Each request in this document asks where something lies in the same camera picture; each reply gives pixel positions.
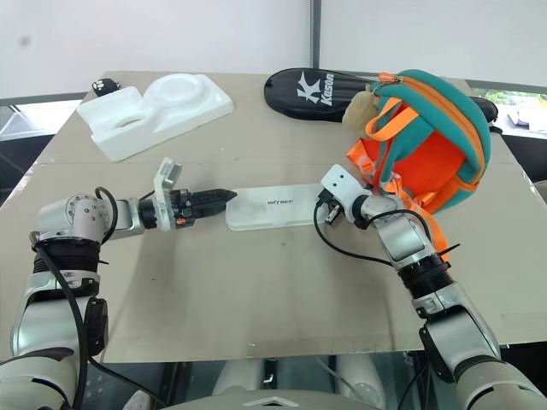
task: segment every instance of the plush toy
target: plush toy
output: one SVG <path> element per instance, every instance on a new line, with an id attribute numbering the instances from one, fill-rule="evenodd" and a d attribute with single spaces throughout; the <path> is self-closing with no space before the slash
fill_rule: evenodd
<path id="1" fill-rule="evenodd" d="M 378 102 L 378 97 L 371 91 L 358 92 L 345 109 L 342 124 L 359 138 L 367 138 L 365 125 L 378 114 Z"/>

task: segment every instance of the white wall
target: white wall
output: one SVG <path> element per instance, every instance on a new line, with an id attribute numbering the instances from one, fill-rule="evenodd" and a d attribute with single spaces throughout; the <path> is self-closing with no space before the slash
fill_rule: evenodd
<path id="1" fill-rule="evenodd" d="M 86 91 L 107 70 L 308 65 L 307 0 L 0 1 L 0 98 Z"/>
<path id="2" fill-rule="evenodd" d="M 547 86 L 545 0 L 323 0 L 321 67 Z"/>

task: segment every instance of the beige table surface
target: beige table surface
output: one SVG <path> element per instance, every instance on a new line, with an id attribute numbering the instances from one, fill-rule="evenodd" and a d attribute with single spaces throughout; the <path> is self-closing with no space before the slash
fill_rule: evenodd
<path id="1" fill-rule="evenodd" d="M 107 73 L 141 90 L 163 73 Z M 161 159 L 183 163 L 192 190 L 307 184 L 355 138 L 340 124 L 287 118 L 262 99 L 266 76 L 211 74 L 235 102 L 233 114 L 135 155 L 110 162 L 75 114 L 0 209 L 0 360 L 32 271 L 28 232 L 38 210 L 107 186 L 118 198 L 150 190 Z M 547 339 L 544 237 L 547 207 L 501 139 L 476 194 L 438 215 L 453 276 L 500 343 Z M 340 221 L 338 245 L 382 256 L 373 231 Z M 229 231 L 223 215 L 177 232 L 147 231 L 105 244 L 100 296 L 108 300 L 106 362 L 179 361 L 421 349 L 421 321 L 387 266 L 327 248 L 312 226 Z"/>

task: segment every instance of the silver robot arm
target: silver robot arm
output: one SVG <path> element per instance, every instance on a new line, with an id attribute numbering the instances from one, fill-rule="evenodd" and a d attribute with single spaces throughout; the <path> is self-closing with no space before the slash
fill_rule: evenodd
<path id="1" fill-rule="evenodd" d="M 471 303 L 414 215 L 382 213 L 404 209 L 397 196 L 376 196 L 340 165 L 321 184 L 320 198 L 344 209 L 357 227 L 371 225 L 391 264 L 425 320 L 420 338 L 437 375 L 456 382 L 465 410 L 547 409 L 547 399 L 514 366 L 501 360 L 497 340 Z"/>
<path id="2" fill-rule="evenodd" d="M 96 298 L 102 243 L 146 229 L 192 226 L 196 219 L 223 211 L 236 195 L 228 190 L 173 190 L 179 174 L 180 165 L 166 158 L 154 177 L 154 191 L 144 198 L 116 201 L 97 189 L 95 196 L 74 195 L 38 212 L 38 231 L 31 234 L 32 249 L 37 250 L 34 269 L 11 334 L 14 358 L 0 366 L 0 408 L 58 409 L 74 404 L 81 363 L 77 328 L 43 252 L 74 295 L 85 321 L 87 356 L 94 356 L 108 340 L 107 304 Z"/>

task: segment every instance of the black cable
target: black cable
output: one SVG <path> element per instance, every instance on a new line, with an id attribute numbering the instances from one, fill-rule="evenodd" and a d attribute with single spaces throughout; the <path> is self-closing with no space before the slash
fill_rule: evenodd
<path id="1" fill-rule="evenodd" d="M 424 232 L 426 233 L 427 239 L 429 239 L 431 241 L 431 233 L 429 232 L 429 226 L 427 226 L 426 220 L 424 220 L 423 216 L 421 216 L 420 214 L 418 214 L 415 211 L 411 211 L 410 209 L 395 209 L 393 211 L 386 211 L 386 212 L 382 212 L 381 214 L 377 214 L 377 215 L 373 216 L 372 218 L 370 218 L 367 221 L 367 224 L 365 225 L 365 229 L 367 229 L 370 226 L 370 224 L 372 224 L 373 221 L 377 220 L 378 218 L 382 218 L 384 216 L 393 215 L 393 214 L 411 214 L 411 215 L 413 215 L 423 225 Z"/>
<path id="2" fill-rule="evenodd" d="M 397 410 L 401 410 L 401 408 L 403 407 L 404 399 L 406 398 L 406 396 L 409 393 L 410 389 L 412 388 L 414 383 L 416 383 L 416 380 L 418 380 L 420 375 L 428 368 L 429 368 L 429 364 L 424 365 L 418 372 L 416 372 L 414 377 L 410 379 L 409 384 L 407 384 L 407 387 L 404 390 L 403 395 L 401 396 L 401 400 L 399 401 L 399 404 L 397 406 Z"/>
<path id="3" fill-rule="evenodd" d="M 61 271 L 57 268 L 54 261 L 51 259 L 47 251 L 42 247 L 40 243 L 37 243 L 34 247 L 36 254 L 45 262 L 50 272 L 55 277 L 57 283 L 61 286 L 62 293 L 68 300 L 68 305 L 74 316 L 74 322 L 76 324 L 76 333 L 78 335 L 78 348 L 79 348 L 79 371 L 78 371 L 78 384 L 76 392 L 74 393 L 74 401 L 72 408 L 74 410 L 80 410 L 84 401 L 85 382 L 87 381 L 87 336 L 85 334 L 84 320 L 79 310 L 78 303 L 74 297 L 74 293 L 67 284 L 67 281 L 62 276 Z"/>
<path id="4" fill-rule="evenodd" d="M 148 197 L 149 197 L 150 195 L 152 195 L 153 193 L 154 193 L 154 191 L 151 190 L 148 194 L 141 196 L 141 197 L 139 198 L 139 201 L 142 201 L 143 199 L 148 198 Z"/>
<path id="5" fill-rule="evenodd" d="M 147 395 L 149 395 L 150 397 L 152 397 L 155 401 L 157 401 L 161 406 L 163 407 L 167 407 L 167 404 L 165 404 L 165 401 L 163 401 L 159 395 L 157 395 L 156 393 L 154 393 L 153 391 L 145 388 L 142 384 L 139 384 L 137 382 L 135 382 L 134 380 L 131 380 L 130 378 L 126 378 L 125 376 L 122 376 L 121 374 L 119 374 L 118 372 L 115 372 L 113 370 L 110 370 L 108 369 L 106 366 L 103 366 L 101 363 L 99 363 L 98 361 L 96 361 L 95 359 L 93 359 L 92 357 L 89 358 L 89 362 L 94 365 L 94 367 L 96 367 L 96 369 L 98 369 L 99 371 L 101 372 L 104 372 L 106 374 L 108 374 L 109 376 L 112 376 L 113 378 L 116 378 L 118 380 L 120 380 L 121 382 L 123 383 L 127 383 L 127 384 L 130 384 L 132 387 L 134 387 L 135 389 L 137 390 L 141 390 L 143 391 L 144 393 L 146 393 Z"/>
<path id="6" fill-rule="evenodd" d="M 356 259 L 362 259 L 364 261 L 371 261 L 371 262 L 378 262 L 378 263 L 382 263 L 384 265 L 387 265 L 387 266 L 391 266 L 391 263 L 388 262 L 388 261 L 384 261 L 383 259 L 379 259 L 379 258 L 374 258 L 372 256 L 365 256 L 365 255 L 359 255 L 359 254 L 354 254 L 352 252 L 348 252 L 347 250 L 343 250 L 341 248 L 339 248 L 338 246 L 334 245 L 333 243 L 331 243 L 328 239 L 326 239 L 326 237 L 323 235 L 323 232 L 321 232 L 321 230 L 319 229 L 319 224 L 317 223 L 317 211 L 319 210 L 319 207 L 321 206 L 321 204 L 319 202 L 317 202 L 315 204 L 315 209 L 314 209 L 314 226 L 315 226 L 315 231 L 317 232 L 317 235 L 319 235 L 319 237 L 321 238 L 321 240 L 326 243 L 329 247 L 331 247 L 332 249 L 336 250 L 337 252 L 343 254 L 343 255 L 346 255 L 346 256 L 350 256 L 352 258 L 356 258 Z"/>
<path id="7" fill-rule="evenodd" d="M 109 199 L 110 206 L 112 207 L 112 220 L 110 221 L 110 228 L 109 230 L 104 234 L 104 238 L 102 243 L 106 243 L 116 230 L 116 224 L 118 223 L 118 205 L 116 205 L 116 200 L 112 196 L 112 194 L 107 190 L 106 188 L 103 188 L 102 186 L 98 186 L 95 188 L 95 196 L 99 199 L 103 199 L 101 197 L 101 192 L 106 195 L 106 197 Z"/>
<path id="8" fill-rule="evenodd" d="M 448 254 L 451 250 L 454 250 L 456 249 L 458 246 L 460 246 L 461 243 L 457 243 L 456 245 L 452 245 L 450 246 L 449 248 L 445 249 L 445 250 L 441 250 L 438 254 L 440 256 L 444 255 L 444 254 Z"/>

